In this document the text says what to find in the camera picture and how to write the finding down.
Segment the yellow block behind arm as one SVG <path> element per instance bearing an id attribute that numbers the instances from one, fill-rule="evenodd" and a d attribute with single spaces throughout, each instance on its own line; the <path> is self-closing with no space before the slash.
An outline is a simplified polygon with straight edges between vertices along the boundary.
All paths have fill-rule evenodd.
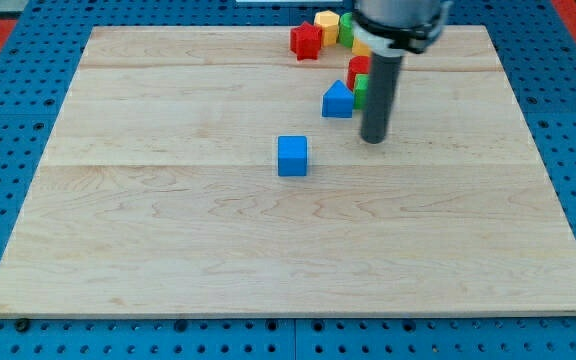
<path id="1" fill-rule="evenodd" d="M 353 39 L 351 51 L 355 56 L 370 57 L 372 54 L 370 47 L 357 38 Z"/>

